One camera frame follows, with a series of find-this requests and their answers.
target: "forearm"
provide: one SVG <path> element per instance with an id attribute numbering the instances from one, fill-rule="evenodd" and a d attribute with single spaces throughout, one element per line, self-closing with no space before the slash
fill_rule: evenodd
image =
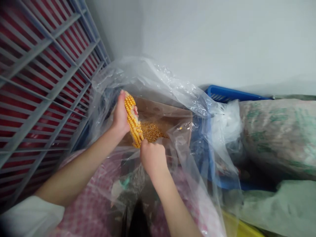
<path id="1" fill-rule="evenodd" d="M 153 184 L 161 200 L 171 237 L 202 236 L 184 205 L 169 171 L 160 179 L 154 180 Z"/>
<path id="2" fill-rule="evenodd" d="M 91 147 L 48 179 L 35 195 L 60 206 L 70 205 L 124 135 L 119 128 L 111 127 Z"/>

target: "white sleeve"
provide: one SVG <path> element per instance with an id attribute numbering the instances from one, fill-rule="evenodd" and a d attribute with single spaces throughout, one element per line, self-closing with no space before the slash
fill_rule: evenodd
<path id="1" fill-rule="evenodd" d="M 5 212 L 1 218 L 12 236 L 47 236 L 63 219 L 65 208 L 31 196 Z"/>

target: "white wall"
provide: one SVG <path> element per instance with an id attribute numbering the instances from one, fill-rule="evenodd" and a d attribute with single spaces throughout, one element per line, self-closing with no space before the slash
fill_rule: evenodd
<path id="1" fill-rule="evenodd" d="M 315 0 L 86 3 L 112 59 L 147 54 L 198 86 L 316 94 Z"/>

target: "green printed sack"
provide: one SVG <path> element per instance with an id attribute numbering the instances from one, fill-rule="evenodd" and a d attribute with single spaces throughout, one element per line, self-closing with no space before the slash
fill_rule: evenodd
<path id="1" fill-rule="evenodd" d="M 239 102 L 248 156 L 276 182 L 316 180 L 316 101 Z"/>

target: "yellow corn kernel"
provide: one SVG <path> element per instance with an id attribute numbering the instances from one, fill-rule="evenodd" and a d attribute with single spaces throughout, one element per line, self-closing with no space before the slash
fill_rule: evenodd
<path id="1" fill-rule="evenodd" d="M 136 105 L 135 100 L 127 91 L 125 91 L 124 104 L 127 111 L 127 122 L 131 129 L 131 135 L 134 140 L 133 146 L 140 148 L 141 142 L 144 140 L 143 131 L 141 128 L 141 123 L 138 121 L 137 115 L 134 111 L 134 106 Z"/>

